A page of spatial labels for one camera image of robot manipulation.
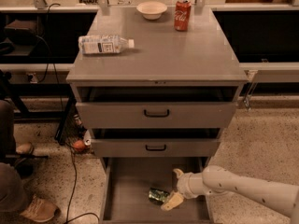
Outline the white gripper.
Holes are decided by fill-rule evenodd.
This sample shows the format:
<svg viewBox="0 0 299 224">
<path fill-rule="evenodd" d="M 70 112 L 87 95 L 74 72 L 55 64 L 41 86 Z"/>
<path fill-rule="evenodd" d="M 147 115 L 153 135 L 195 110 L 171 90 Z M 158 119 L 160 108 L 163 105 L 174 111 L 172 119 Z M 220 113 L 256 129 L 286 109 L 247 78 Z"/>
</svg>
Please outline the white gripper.
<svg viewBox="0 0 299 224">
<path fill-rule="evenodd" d="M 185 199 L 194 199 L 206 194 L 207 187 L 204 185 L 201 173 L 183 173 L 179 168 L 173 170 L 177 177 L 177 190 L 172 191 L 162 204 L 163 211 L 170 211 L 184 202 Z"/>
</svg>

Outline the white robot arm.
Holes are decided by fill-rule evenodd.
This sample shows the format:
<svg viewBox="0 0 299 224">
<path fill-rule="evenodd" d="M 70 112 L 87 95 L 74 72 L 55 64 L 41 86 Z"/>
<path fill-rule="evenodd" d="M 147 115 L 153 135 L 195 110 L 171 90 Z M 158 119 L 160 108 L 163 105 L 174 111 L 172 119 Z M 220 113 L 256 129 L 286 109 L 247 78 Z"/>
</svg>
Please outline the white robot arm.
<svg viewBox="0 0 299 224">
<path fill-rule="evenodd" d="M 198 196 L 237 193 L 285 217 L 290 224 L 299 224 L 299 187 L 264 179 L 231 173 L 217 165 L 209 165 L 201 173 L 184 173 L 174 169 L 177 189 L 173 190 L 161 206 L 170 211 L 186 199 Z"/>
</svg>

